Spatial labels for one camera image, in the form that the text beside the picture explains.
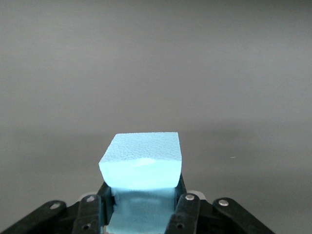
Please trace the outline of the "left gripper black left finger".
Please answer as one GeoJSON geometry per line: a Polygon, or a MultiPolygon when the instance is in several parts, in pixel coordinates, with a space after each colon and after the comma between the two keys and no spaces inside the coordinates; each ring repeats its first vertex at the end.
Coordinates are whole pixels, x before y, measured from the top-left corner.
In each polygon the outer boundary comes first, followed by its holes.
{"type": "Polygon", "coordinates": [[[71,206],[52,200],[2,231],[3,234],[102,234],[114,211],[111,188],[104,182],[95,194],[71,206]]]}

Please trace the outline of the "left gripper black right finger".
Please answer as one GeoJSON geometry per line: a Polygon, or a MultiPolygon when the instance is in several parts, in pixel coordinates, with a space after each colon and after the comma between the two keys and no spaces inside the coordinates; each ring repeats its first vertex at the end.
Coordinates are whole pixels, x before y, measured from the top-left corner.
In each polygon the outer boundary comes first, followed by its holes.
{"type": "Polygon", "coordinates": [[[187,192],[183,176],[175,187],[175,212],[166,234],[274,234],[235,200],[222,197],[210,204],[187,192]]]}

